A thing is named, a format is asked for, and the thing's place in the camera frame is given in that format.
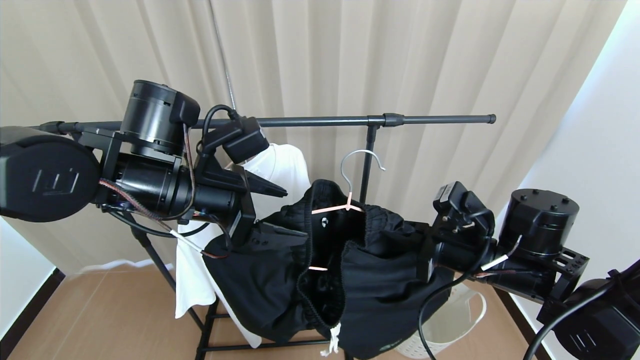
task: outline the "curtain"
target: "curtain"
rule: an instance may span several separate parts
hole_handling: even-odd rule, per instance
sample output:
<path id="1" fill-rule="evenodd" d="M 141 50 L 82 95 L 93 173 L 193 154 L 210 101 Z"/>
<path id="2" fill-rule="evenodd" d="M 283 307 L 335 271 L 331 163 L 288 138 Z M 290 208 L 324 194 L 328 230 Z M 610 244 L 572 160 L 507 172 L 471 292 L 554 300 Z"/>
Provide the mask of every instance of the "curtain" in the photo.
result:
<path id="1" fill-rule="evenodd" d="M 381 128 L 367 201 L 430 222 L 461 181 L 495 211 L 531 168 L 591 70 L 624 1 L 1 1 L 1 123 L 120 120 L 135 79 L 203 112 L 255 117 L 486 115 L 488 124 Z M 366 128 L 269 128 L 312 179 L 340 178 Z M 360 183 L 362 155 L 346 170 Z M 354 191 L 358 196 L 359 186 Z M 94 206 L 59 222 L 8 219 L 66 273 L 147 255 Z M 154 239 L 163 259 L 175 241 Z"/>

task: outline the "drawstring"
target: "drawstring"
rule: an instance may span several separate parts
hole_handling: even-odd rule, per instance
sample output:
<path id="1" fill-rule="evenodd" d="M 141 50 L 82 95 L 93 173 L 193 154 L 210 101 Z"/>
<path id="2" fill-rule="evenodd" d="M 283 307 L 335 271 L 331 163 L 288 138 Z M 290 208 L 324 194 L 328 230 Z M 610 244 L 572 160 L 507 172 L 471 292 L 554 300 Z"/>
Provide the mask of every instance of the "drawstring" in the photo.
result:
<path id="1" fill-rule="evenodd" d="M 331 352 L 335 352 L 338 354 L 338 335 L 340 334 L 340 326 L 342 324 L 338 323 L 333 329 L 331 329 L 331 341 L 329 342 L 329 351 L 322 350 L 320 351 L 320 355 L 327 357 Z"/>

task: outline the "floor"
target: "floor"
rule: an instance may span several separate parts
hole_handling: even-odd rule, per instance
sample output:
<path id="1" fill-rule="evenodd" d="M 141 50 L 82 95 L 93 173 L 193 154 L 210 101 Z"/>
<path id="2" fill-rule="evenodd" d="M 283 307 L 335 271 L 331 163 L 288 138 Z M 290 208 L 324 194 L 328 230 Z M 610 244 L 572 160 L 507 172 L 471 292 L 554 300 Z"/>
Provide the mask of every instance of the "floor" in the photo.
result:
<path id="1" fill-rule="evenodd" d="M 437 355 L 438 360 L 514 360 L 527 344 L 497 295 L 472 283 L 488 302 L 485 318 L 465 338 Z M 189 316 L 173 318 L 175 298 L 157 269 L 121 266 L 108 272 L 68 276 L 25 333 L 9 360 L 193 359 L 200 332 Z M 197 312 L 204 315 L 206 308 Z M 319 338 L 301 332 L 295 340 Z M 218 319 L 211 345 L 245 343 L 230 319 Z M 333 359 L 320 355 L 327 345 L 211 352 L 206 360 Z M 388 351 L 377 360 L 407 359 Z"/>

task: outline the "robotic arm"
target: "robotic arm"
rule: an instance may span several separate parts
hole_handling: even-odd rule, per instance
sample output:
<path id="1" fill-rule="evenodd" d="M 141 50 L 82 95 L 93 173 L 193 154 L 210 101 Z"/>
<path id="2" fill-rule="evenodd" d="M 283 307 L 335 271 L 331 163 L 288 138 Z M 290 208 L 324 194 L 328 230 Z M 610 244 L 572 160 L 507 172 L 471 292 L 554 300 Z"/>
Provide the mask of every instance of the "robotic arm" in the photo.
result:
<path id="1" fill-rule="evenodd" d="M 208 132 L 220 110 L 230 120 Z M 214 156 L 222 146 L 234 163 L 240 163 L 266 149 L 269 144 L 258 121 L 224 105 L 213 107 L 193 163 L 188 130 L 197 124 L 199 113 L 190 97 L 166 85 L 137 80 L 119 131 L 101 123 L 2 127 L 0 215 L 50 222 L 93 203 L 123 221 L 131 218 L 129 213 L 143 211 L 156 220 L 217 222 L 231 246 L 255 237 L 304 236 L 269 224 L 252 227 L 250 193 L 283 197 L 286 191 L 243 167 L 227 170 Z M 579 210 L 574 201 L 549 191 L 516 190 L 500 241 L 493 238 L 493 213 L 461 183 L 443 186 L 433 205 L 438 212 L 433 225 L 413 222 L 416 232 L 403 239 L 420 248 L 417 278 L 429 281 L 436 266 L 445 266 L 542 303 L 538 320 L 546 326 L 525 358 L 551 329 L 580 360 L 630 359 L 636 352 L 640 261 L 576 289 L 589 258 L 564 247 Z M 180 236 L 175 231 L 146 231 Z"/>

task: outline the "white wall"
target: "white wall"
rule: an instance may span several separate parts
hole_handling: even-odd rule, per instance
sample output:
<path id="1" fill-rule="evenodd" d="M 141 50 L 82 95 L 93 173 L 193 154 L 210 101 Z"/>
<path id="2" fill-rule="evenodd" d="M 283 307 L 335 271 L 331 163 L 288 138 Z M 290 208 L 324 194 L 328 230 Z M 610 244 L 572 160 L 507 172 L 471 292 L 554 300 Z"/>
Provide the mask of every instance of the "white wall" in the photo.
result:
<path id="1" fill-rule="evenodd" d="M 629 3 L 561 127 L 521 188 L 553 190 L 580 205 L 566 246 L 591 258 L 582 280 L 640 258 L 640 1 Z M 540 306 L 515 297 L 535 322 Z M 557 360 L 573 359 L 553 335 Z M 633 359 L 640 359 L 640 351 Z"/>
<path id="2" fill-rule="evenodd" d="M 55 266 L 0 218 L 0 338 Z"/>

